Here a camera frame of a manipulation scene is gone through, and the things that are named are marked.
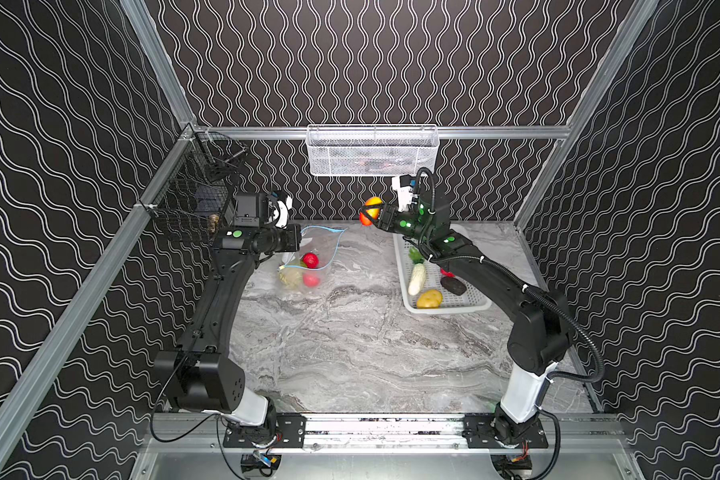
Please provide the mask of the red toy apple with stem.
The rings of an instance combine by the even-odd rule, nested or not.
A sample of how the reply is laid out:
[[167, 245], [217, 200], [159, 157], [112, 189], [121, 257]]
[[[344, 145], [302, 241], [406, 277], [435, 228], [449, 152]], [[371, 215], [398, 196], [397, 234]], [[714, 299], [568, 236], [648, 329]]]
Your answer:
[[302, 256], [301, 265], [307, 269], [318, 269], [320, 260], [316, 254], [309, 252]]

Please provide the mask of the green toy cabbage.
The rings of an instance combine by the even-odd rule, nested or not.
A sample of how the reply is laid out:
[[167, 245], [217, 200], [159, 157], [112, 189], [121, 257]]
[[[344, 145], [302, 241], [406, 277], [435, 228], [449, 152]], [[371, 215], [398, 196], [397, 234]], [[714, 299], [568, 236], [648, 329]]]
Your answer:
[[301, 268], [283, 265], [278, 269], [278, 278], [287, 289], [299, 289], [303, 286], [303, 270]]

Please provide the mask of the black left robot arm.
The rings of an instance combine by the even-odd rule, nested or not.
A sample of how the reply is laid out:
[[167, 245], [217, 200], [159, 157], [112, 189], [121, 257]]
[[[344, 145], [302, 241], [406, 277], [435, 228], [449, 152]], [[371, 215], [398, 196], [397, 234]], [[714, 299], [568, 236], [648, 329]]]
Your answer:
[[276, 253], [299, 249], [301, 226], [289, 221], [293, 200], [283, 191], [239, 193], [233, 220], [212, 236], [213, 268], [190, 325], [172, 350], [161, 351], [154, 371], [161, 395], [179, 409], [222, 415], [244, 427], [262, 427], [270, 401], [246, 386], [230, 358], [234, 320], [256, 268]]

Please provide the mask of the clear zip bag blue zipper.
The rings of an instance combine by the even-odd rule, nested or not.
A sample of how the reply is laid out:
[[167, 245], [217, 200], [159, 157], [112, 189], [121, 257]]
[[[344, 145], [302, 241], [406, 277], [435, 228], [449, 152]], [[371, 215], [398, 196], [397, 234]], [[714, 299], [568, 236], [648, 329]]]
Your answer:
[[303, 227], [297, 251], [282, 256], [277, 270], [279, 285], [304, 294], [324, 287], [345, 231], [345, 228], [325, 225]]

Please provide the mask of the dark green toy avocado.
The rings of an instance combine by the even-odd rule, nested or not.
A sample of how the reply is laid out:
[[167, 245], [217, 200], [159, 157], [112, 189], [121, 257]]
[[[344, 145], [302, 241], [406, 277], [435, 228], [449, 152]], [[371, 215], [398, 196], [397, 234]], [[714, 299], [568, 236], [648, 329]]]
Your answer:
[[455, 277], [443, 276], [440, 284], [443, 289], [455, 296], [462, 296], [467, 291], [467, 286]]

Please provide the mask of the orange red toy peach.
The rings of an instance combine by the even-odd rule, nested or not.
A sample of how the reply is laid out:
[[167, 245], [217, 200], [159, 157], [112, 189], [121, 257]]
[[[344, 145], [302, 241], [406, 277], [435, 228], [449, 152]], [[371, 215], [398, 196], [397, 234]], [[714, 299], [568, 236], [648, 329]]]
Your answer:
[[375, 225], [380, 216], [384, 202], [380, 197], [371, 197], [360, 209], [359, 220], [363, 226]]

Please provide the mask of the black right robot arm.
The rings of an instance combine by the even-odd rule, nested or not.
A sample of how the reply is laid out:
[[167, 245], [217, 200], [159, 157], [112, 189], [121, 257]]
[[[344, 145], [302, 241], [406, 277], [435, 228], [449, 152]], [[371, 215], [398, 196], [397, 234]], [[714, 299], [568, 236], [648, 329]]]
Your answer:
[[513, 370], [500, 413], [521, 424], [537, 415], [543, 384], [571, 345], [559, 298], [529, 284], [490, 259], [455, 231], [444, 212], [411, 206], [400, 212], [384, 203], [361, 208], [373, 226], [401, 235], [423, 258], [480, 291], [512, 322], [506, 343]]

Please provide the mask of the red toy pomegranate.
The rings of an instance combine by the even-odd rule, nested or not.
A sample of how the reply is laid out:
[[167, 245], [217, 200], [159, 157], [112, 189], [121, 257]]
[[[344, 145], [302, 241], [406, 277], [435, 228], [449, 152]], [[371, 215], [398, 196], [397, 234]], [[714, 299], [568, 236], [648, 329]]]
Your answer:
[[315, 288], [321, 283], [321, 278], [315, 273], [304, 272], [302, 275], [302, 282], [307, 288]]

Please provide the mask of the white plastic perforated basket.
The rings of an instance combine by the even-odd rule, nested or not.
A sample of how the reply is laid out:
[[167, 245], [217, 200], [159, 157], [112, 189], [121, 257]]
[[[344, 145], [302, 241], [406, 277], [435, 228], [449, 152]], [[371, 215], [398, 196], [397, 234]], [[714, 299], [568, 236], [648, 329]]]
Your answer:
[[[460, 277], [458, 277], [458, 280], [466, 286], [466, 291], [463, 294], [456, 295], [446, 290], [441, 285], [443, 275], [440, 268], [428, 261], [423, 262], [426, 278], [421, 291], [417, 295], [410, 295], [408, 287], [413, 274], [414, 262], [411, 260], [409, 252], [413, 245], [406, 242], [403, 236], [399, 234], [393, 235], [393, 243], [403, 304], [410, 313], [420, 315], [467, 314], [487, 310], [492, 305], [491, 300]], [[418, 308], [418, 298], [422, 293], [429, 290], [438, 290], [443, 295], [443, 301], [437, 308]]]

